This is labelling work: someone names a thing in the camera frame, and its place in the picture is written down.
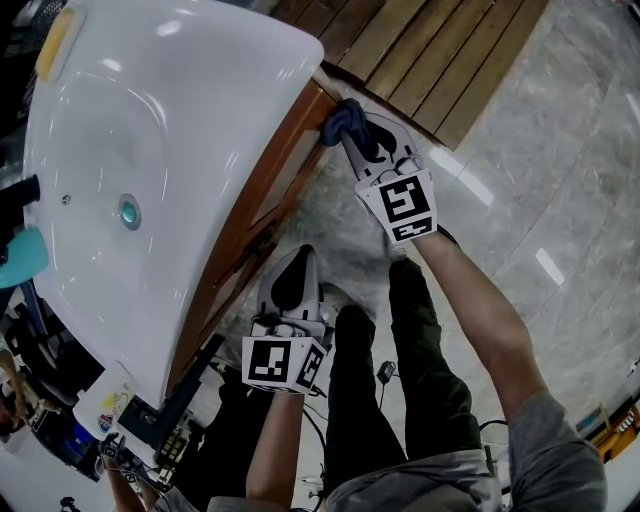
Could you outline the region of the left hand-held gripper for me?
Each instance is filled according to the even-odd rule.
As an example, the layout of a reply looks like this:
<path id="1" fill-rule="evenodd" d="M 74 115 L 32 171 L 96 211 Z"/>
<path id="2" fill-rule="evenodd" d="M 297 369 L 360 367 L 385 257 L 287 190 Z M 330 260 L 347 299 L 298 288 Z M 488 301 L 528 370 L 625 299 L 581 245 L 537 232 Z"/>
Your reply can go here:
<path id="1" fill-rule="evenodd" d="M 286 254 L 262 279 L 258 316 L 242 339 L 242 382 L 274 393 L 309 394 L 331 350 L 333 329 L 320 318 L 313 247 Z"/>

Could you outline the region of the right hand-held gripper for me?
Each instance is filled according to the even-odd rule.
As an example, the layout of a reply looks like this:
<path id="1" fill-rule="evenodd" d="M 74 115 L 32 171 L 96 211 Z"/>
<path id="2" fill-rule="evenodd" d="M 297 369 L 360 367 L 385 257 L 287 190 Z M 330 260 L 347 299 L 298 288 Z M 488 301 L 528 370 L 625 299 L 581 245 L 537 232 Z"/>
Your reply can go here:
<path id="1" fill-rule="evenodd" d="M 367 211 L 377 220 L 392 244 L 437 231 L 437 208 L 430 171 L 421 166 L 416 144 L 407 129 L 396 121 L 366 113 L 366 126 L 376 145 L 376 157 L 367 159 L 353 139 L 341 142 L 359 181 L 354 190 Z M 390 167 L 378 171 L 381 164 Z"/>

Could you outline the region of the blue-grey cloth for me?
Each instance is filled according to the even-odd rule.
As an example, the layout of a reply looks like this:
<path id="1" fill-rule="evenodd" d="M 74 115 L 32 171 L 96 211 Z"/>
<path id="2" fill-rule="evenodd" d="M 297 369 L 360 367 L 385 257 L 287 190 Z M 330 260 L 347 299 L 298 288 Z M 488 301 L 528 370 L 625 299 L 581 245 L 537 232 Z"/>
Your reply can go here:
<path id="1" fill-rule="evenodd" d="M 344 134 L 351 138 L 368 161 L 378 156 L 378 146 L 369 131 L 365 112 L 353 98 L 339 102 L 327 116 L 320 130 L 321 143 L 325 147 L 334 147 L 341 142 Z"/>

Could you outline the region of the person's right forearm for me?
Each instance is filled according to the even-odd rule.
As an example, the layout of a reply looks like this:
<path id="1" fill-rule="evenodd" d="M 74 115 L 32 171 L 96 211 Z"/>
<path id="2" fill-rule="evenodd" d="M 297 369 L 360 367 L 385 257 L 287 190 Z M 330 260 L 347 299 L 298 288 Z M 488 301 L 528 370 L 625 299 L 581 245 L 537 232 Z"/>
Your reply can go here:
<path id="1" fill-rule="evenodd" d="M 505 420 L 512 422 L 531 396 L 546 389 L 525 323 L 496 285 L 448 238 L 433 233 L 413 243 L 489 373 Z"/>

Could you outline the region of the person's left forearm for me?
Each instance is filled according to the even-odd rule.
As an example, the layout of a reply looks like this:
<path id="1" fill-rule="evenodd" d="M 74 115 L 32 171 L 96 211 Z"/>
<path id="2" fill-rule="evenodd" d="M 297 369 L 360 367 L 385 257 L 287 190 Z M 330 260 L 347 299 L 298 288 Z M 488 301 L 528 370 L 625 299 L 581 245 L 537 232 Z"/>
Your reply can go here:
<path id="1" fill-rule="evenodd" d="M 288 510 L 294 497 L 305 397 L 276 393 L 246 479 L 248 499 Z"/>

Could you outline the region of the wooden cabinet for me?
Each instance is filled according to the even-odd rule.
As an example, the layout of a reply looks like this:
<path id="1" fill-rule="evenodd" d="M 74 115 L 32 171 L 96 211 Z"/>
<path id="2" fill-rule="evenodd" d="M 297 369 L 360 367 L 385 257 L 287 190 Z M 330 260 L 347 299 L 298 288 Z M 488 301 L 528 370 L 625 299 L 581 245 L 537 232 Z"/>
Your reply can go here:
<path id="1" fill-rule="evenodd" d="M 326 88 L 326 90 L 331 95 L 331 97 L 336 101 L 336 106 L 337 106 L 337 103 L 342 100 L 342 95 L 339 92 L 336 85 L 325 73 L 325 71 L 323 69 L 318 69 L 314 73 L 314 76 L 311 79 L 317 80 L 321 86 Z M 299 194 L 295 198 L 295 201 L 291 204 L 291 209 L 288 210 L 287 214 L 279 220 L 279 229 L 274 237 L 274 241 L 276 243 L 278 243 L 279 231 L 281 229 L 282 223 L 286 219 L 287 215 L 294 209 L 298 196 L 306 188 L 310 179 L 314 175 L 318 162 L 321 160 L 321 157 L 325 153 L 325 148 L 324 146 L 322 146 L 322 144 L 321 144 L 321 148 L 322 148 L 322 154 L 319 157 L 319 159 L 315 162 L 313 166 L 308 166 L 306 168 L 309 171 L 308 178 L 303 181 L 303 187 L 299 190 Z M 195 295 L 190 302 L 185 321 L 188 318 L 192 301 L 194 299 L 205 298 L 210 287 L 212 285 L 215 285 L 224 275 L 227 274 L 227 272 L 230 269 L 233 269 L 238 264 L 238 262 L 245 256 L 244 250 L 247 244 L 244 244 L 242 242 L 242 238 L 243 238 L 243 229 L 246 227 L 246 220 L 244 216 L 244 213 L 246 210 L 246 204 L 247 204 L 247 194 L 244 192 L 246 183 L 241 189 L 241 192 L 239 193 L 237 199 L 233 203 L 233 208 L 230 210 L 228 214 L 226 214 L 223 217 L 224 224 L 222 225 L 221 231 L 217 235 L 217 238 L 215 239 L 215 244 L 213 245 L 213 248 L 207 253 L 206 265 L 204 266 L 204 270 L 200 276 L 198 286 L 195 291 Z M 162 394 L 163 397 L 168 396 L 166 395 L 166 386 L 167 384 L 165 385 L 165 390 Z"/>

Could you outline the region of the person's left shoe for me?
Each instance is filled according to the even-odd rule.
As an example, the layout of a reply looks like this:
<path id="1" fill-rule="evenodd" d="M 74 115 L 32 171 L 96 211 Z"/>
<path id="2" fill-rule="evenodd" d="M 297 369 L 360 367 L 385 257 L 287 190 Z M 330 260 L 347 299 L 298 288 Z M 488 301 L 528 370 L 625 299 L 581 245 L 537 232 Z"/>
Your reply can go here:
<path id="1" fill-rule="evenodd" d="M 326 323 L 334 324 L 340 311 L 347 306 L 356 306 L 360 308 L 369 319 L 372 321 L 376 320 L 376 312 L 374 310 L 366 304 L 358 302 L 339 286 L 330 282 L 322 282 L 320 288 L 323 297 L 320 312 L 322 319 Z"/>

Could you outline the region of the wooden slatted platform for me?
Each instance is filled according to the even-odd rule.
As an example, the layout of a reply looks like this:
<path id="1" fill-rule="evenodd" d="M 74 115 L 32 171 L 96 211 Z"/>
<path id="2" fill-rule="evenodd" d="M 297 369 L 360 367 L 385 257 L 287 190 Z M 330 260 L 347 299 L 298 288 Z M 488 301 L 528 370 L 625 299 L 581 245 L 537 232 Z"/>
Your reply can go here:
<path id="1" fill-rule="evenodd" d="M 318 38 L 324 68 L 454 150 L 549 0 L 277 0 L 270 14 Z"/>

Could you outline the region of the person's black trousers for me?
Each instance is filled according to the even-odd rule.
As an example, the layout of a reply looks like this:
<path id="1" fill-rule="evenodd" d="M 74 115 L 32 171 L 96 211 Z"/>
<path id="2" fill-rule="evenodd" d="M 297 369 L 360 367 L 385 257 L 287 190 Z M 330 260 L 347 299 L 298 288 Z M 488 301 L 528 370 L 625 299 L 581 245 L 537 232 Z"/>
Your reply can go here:
<path id="1" fill-rule="evenodd" d="M 442 355 L 441 327 L 420 267 L 402 258 L 391 264 L 389 279 L 405 440 L 398 441 L 376 400 L 375 325 L 359 306 L 345 306 L 336 320 L 328 393 L 327 492 L 377 470 L 481 446 L 470 391 Z"/>

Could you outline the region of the black metal rack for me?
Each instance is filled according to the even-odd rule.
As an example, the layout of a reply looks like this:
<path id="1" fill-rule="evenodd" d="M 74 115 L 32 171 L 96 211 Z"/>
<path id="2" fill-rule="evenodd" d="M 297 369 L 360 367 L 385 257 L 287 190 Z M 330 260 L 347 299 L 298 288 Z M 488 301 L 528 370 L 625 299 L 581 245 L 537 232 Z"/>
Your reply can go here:
<path id="1" fill-rule="evenodd" d="M 155 462 L 157 454 L 178 425 L 200 387 L 202 374 L 223 341 L 222 335 L 213 335 L 159 409 L 134 397 L 120 416 L 119 431 L 125 439 L 125 447 L 147 465 Z"/>

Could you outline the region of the chrome sink drain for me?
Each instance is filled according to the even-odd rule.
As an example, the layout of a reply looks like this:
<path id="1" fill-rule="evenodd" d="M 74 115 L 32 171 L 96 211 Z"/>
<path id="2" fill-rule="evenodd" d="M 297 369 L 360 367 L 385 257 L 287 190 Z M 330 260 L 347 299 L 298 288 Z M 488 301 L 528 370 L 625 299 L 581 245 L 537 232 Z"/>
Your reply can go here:
<path id="1" fill-rule="evenodd" d="M 141 210 L 137 200 L 130 194 L 123 194 L 118 202 L 119 218 L 130 231 L 136 231 L 141 224 Z"/>

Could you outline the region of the white ceramic sink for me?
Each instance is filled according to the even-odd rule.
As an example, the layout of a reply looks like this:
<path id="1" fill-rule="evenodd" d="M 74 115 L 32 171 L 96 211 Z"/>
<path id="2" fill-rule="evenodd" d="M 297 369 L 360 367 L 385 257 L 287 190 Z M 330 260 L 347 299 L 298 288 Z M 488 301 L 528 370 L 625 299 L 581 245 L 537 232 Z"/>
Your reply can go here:
<path id="1" fill-rule="evenodd" d="M 321 63 L 313 36 L 216 0 L 69 0 L 86 19 L 54 82 L 37 81 L 24 215 L 49 263 L 38 294 L 103 364 L 160 405 L 207 253 Z M 132 195 L 141 224 L 118 214 Z"/>

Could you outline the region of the teal spray bottle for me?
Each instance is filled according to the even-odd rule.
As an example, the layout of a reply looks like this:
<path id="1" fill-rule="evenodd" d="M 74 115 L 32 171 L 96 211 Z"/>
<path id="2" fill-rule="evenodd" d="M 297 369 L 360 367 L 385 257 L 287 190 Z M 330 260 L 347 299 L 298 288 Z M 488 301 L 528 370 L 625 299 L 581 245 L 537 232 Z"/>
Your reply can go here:
<path id="1" fill-rule="evenodd" d="M 44 237 L 28 227 L 0 250 L 0 289 L 20 285 L 42 272 L 49 263 Z"/>

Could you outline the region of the black faucet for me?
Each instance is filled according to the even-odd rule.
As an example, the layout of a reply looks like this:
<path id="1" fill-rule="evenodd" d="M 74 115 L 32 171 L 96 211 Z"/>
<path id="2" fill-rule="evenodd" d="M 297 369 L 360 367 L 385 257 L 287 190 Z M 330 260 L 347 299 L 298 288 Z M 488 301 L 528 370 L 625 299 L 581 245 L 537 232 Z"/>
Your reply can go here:
<path id="1" fill-rule="evenodd" d="M 23 208 L 40 200 L 40 184 L 32 175 L 0 190 L 0 234 L 12 231 L 24 221 Z"/>

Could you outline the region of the person's grey shirt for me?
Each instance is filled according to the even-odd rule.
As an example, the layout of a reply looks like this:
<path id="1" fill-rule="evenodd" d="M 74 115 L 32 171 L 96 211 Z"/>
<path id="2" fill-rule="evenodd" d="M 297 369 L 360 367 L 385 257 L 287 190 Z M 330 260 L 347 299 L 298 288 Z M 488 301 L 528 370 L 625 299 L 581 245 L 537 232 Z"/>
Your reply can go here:
<path id="1" fill-rule="evenodd" d="M 510 512 L 603 512 L 604 467 L 547 392 L 508 426 Z M 326 474 L 326 512 L 501 512 L 499 486 L 479 449 L 441 453 L 347 479 L 348 457 Z"/>

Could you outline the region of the orange plastic crate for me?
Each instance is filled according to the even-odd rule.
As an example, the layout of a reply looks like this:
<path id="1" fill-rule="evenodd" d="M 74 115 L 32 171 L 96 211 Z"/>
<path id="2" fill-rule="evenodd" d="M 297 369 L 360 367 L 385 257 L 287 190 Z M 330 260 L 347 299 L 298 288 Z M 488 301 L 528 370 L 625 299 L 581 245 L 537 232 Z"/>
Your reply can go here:
<path id="1" fill-rule="evenodd" d="M 640 411 L 631 402 L 613 422 L 607 424 L 603 437 L 596 443 L 602 462 L 614 460 L 639 437 Z"/>

